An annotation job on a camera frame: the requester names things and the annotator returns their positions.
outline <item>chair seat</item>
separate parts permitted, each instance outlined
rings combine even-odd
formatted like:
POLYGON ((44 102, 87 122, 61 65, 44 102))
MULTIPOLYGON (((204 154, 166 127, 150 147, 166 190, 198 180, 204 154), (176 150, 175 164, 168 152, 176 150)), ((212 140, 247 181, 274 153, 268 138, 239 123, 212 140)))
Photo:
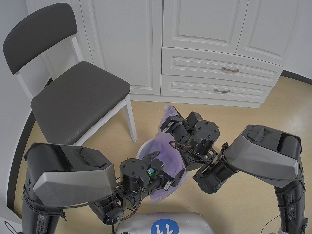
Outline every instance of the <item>chair seat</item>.
POLYGON ((79 62, 31 102, 48 143, 73 145, 130 92, 130 84, 86 61, 79 62))

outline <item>gray chair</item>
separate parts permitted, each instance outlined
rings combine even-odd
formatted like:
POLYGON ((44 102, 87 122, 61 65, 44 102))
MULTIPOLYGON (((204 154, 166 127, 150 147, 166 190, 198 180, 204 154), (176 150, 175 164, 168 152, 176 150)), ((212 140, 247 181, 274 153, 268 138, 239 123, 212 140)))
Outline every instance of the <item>gray chair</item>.
POLYGON ((24 18, 11 30, 3 44, 7 64, 31 100, 31 108, 43 135, 49 143, 82 145, 124 108, 131 138, 136 141, 130 84, 83 61, 76 33, 71 6, 57 3, 24 18), (67 37, 71 37, 79 63, 33 97, 20 69, 67 37))

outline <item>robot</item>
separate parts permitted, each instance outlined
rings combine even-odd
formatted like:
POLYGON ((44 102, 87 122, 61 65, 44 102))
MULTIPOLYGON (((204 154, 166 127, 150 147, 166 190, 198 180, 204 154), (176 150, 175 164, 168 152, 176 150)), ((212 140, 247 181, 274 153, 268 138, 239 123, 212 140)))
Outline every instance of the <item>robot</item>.
POLYGON ((205 193, 216 193, 242 171, 274 186, 280 209, 279 234, 304 234, 305 184, 300 154, 301 139, 266 126, 248 125, 220 153, 213 149, 218 126, 191 112, 184 119, 170 116, 160 127, 172 134, 170 145, 181 154, 185 168, 176 177, 163 171, 157 156, 129 158, 120 164, 120 182, 114 165, 100 152, 82 146, 34 143, 27 153, 23 188, 22 234, 54 234, 64 210, 89 205, 106 225, 120 222, 117 234, 216 234, 197 213, 137 214, 142 200, 157 190, 179 184, 183 174, 199 169, 193 179, 205 193), (127 208, 132 213, 124 216, 127 208))

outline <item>plastic bag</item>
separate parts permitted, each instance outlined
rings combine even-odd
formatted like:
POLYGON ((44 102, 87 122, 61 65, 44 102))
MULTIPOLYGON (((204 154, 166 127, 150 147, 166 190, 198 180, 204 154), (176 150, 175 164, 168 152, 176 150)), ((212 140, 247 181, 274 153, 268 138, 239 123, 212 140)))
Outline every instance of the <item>plastic bag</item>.
MULTIPOLYGON (((163 118, 160 120, 160 124, 158 126, 158 134, 155 136, 155 140, 152 142, 150 147, 146 152, 141 152, 139 155, 139 159, 142 159, 146 154, 153 153, 155 151, 161 151, 161 153, 157 156, 159 160, 161 160, 165 166, 163 171, 169 174, 171 177, 175 177, 183 168, 185 168, 181 155, 179 151, 172 148, 169 144, 171 140, 174 141, 174 138, 171 134, 163 133, 160 130, 160 126, 165 122, 165 120, 169 116, 178 115, 175 108, 171 105, 165 105, 163 108, 163 118)), ((150 195, 152 202, 159 202, 168 197, 171 193, 176 191, 180 185, 185 181, 188 172, 185 172, 182 176, 179 184, 176 187, 171 186, 170 189, 166 192, 165 190, 157 190, 154 195, 150 195)))

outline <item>blue circular logo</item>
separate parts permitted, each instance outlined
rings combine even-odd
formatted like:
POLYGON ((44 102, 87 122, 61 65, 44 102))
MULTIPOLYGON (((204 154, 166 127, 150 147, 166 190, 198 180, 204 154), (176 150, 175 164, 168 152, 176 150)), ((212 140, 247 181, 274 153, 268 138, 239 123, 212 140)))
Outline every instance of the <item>blue circular logo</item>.
POLYGON ((152 234, 178 234, 179 226, 171 219, 160 219, 157 220, 151 228, 152 234))

